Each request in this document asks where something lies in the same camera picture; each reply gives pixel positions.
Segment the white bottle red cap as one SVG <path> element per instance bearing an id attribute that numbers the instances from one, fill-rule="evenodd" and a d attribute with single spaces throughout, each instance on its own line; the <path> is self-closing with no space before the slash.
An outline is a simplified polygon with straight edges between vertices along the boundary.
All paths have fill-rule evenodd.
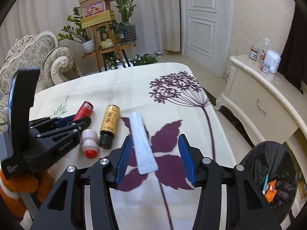
<path id="1" fill-rule="evenodd" d="M 82 131 L 81 150 L 87 158 L 95 158 L 98 153 L 98 136 L 97 132 L 92 129 Z"/>

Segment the orange snack wrapper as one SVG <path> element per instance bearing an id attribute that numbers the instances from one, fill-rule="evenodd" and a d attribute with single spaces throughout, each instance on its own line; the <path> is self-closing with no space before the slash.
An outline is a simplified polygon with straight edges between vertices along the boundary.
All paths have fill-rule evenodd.
<path id="1" fill-rule="evenodd" d="M 277 190 L 275 189 L 275 185 L 276 185 L 276 180 L 270 181 L 267 186 L 266 189 L 264 191 L 264 196 L 266 198 L 266 200 L 268 201 L 268 203 L 271 203 L 277 193 Z"/>

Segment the tall plant dark pot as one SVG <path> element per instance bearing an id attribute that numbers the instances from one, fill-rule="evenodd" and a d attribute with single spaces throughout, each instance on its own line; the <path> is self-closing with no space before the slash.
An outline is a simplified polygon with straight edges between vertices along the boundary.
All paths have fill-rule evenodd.
<path id="1" fill-rule="evenodd" d="M 137 0 L 115 0 L 116 8 L 118 9 L 122 25 L 124 26 L 121 29 L 120 38 L 121 42 L 129 43 L 137 40 L 136 26 L 130 23 L 130 18 L 133 14 L 134 8 L 137 6 Z"/>

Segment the small dark jar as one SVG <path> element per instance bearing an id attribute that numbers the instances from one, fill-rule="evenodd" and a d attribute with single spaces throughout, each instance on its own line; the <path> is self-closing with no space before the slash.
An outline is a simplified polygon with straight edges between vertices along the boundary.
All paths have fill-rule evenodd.
<path id="1" fill-rule="evenodd" d="M 249 58 L 251 58 L 252 60 L 257 60 L 258 55 L 259 55 L 259 48 L 252 45 L 249 51 Z"/>

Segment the white paper strip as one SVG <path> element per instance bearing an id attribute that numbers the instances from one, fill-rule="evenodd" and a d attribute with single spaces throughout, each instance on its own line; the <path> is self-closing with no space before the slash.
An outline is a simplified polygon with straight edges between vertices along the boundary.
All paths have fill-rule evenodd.
<path id="1" fill-rule="evenodd" d="M 129 116 L 129 123 L 138 173 L 145 175 L 157 171 L 159 169 L 158 164 L 149 145 L 149 140 L 140 113 L 133 112 Z"/>

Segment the cream ornate sofa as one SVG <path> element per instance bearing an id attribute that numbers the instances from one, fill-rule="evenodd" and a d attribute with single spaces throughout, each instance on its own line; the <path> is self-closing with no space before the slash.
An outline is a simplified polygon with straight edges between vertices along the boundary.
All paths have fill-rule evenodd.
<path id="1" fill-rule="evenodd" d="M 4 108 L 8 105 L 10 85 L 19 68 L 40 69 L 36 92 L 81 76 L 68 46 L 60 46 L 51 31 L 26 35 L 15 41 L 1 67 L 1 125 L 7 123 Z"/>

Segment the blue white tube box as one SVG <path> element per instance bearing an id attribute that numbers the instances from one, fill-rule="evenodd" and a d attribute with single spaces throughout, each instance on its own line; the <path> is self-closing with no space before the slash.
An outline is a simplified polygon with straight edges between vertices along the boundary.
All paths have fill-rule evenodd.
<path id="1" fill-rule="evenodd" d="M 266 193 L 267 184 L 268 184 L 268 174 L 266 174 L 264 184 L 263 184 L 263 189 L 262 189 L 263 195 L 265 195 L 265 193 Z"/>

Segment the small tin can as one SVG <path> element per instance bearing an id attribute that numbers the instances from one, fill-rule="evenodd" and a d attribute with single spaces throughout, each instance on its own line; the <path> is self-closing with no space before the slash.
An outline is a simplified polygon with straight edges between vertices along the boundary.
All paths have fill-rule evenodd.
<path id="1" fill-rule="evenodd" d="M 263 73 L 267 74 L 267 73 L 270 71 L 270 66 L 267 65 L 267 64 L 265 64 L 265 63 L 262 63 L 262 64 L 260 65 L 260 70 L 261 70 Z"/>

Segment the gold bottle black cap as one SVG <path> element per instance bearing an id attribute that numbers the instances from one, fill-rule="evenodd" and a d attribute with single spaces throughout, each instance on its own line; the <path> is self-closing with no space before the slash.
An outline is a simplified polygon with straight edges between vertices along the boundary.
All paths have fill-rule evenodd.
<path id="1" fill-rule="evenodd" d="M 117 105 L 108 105 L 100 128 L 99 146 L 103 149 L 111 149 L 115 138 L 118 122 L 120 118 L 120 108 Z"/>

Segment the red bottle black cap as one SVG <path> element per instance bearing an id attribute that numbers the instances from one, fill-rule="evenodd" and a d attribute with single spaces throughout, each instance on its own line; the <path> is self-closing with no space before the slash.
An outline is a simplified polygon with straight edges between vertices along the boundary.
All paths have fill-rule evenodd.
<path id="1" fill-rule="evenodd" d="M 90 102 L 84 101 L 79 110 L 77 111 L 77 113 L 75 114 L 75 116 L 73 117 L 72 121 L 74 122 L 79 119 L 90 116 L 93 112 L 93 109 L 94 107 Z"/>

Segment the wooden plant stand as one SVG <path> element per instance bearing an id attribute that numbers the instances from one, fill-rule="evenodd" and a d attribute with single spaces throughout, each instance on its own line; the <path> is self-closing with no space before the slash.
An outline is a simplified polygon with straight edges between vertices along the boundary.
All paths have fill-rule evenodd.
<path id="1" fill-rule="evenodd" d="M 99 23 L 99 24 L 88 27 L 93 32 L 94 51 L 92 53 L 85 53 L 82 56 L 82 59 L 84 60 L 84 59 L 88 59 L 91 57 L 95 57 L 97 61 L 97 68 L 99 72 L 102 71 L 102 68 L 104 68 L 105 71 L 108 70 L 107 60 L 104 57 L 104 54 L 107 54 L 110 52 L 115 53 L 116 57 L 120 61 L 120 64 L 122 64 L 124 68 L 130 67 L 131 64 L 128 60 L 125 50 L 136 47 L 136 41 L 132 41 L 128 43 L 117 43 L 115 39 L 115 33 L 111 31 L 109 24 L 110 22 L 103 22 L 103 23 Z M 110 40 L 110 42 L 106 42 L 105 46 L 101 46 L 100 43 L 98 43 L 97 29 L 101 26 L 105 27 L 107 31 L 107 35 L 109 36 L 107 40 Z"/>

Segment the dark cloth covered TV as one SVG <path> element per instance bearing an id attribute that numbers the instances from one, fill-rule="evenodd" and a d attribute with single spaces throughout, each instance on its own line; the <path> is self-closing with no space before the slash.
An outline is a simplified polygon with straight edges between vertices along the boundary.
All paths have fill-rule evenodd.
<path id="1" fill-rule="evenodd" d="M 302 83 L 306 83 L 306 34 L 306 18 L 296 6 L 277 71 L 300 92 L 303 92 Z"/>

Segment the floor green plant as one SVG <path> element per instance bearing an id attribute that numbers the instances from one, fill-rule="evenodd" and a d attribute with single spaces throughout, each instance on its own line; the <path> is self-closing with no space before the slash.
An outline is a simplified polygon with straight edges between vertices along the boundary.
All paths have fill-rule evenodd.
<path id="1" fill-rule="evenodd" d="M 158 60 L 149 55 L 148 53 L 144 54 L 143 56 L 136 54 L 136 58 L 132 59 L 130 61 L 130 64 L 133 65 L 134 67 L 136 66 L 141 66 L 141 65 L 148 65 L 148 64 L 154 64 L 157 63 Z"/>

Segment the white plastic jug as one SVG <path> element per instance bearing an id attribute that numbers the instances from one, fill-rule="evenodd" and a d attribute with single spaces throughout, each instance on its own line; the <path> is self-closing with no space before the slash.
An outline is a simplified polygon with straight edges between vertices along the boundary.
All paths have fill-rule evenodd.
<path id="1" fill-rule="evenodd" d="M 275 74 L 281 61 L 279 53 L 269 49 L 266 53 L 263 64 L 268 68 L 270 73 Z"/>

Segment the potted plant white pot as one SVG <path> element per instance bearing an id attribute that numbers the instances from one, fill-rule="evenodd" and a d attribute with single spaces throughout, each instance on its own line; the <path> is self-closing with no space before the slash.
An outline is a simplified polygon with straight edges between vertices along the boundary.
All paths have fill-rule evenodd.
<path id="1" fill-rule="evenodd" d="M 95 51 L 95 45 L 94 41 L 91 39 L 89 30 L 86 28 L 83 29 L 81 26 L 82 18 L 81 8 L 74 7 L 73 14 L 67 17 L 67 21 L 73 23 L 74 26 L 70 24 L 63 26 L 61 33 L 58 33 L 58 40 L 62 41 L 67 39 L 80 43 L 83 46 L 84 53 L 88 55 Z"/>

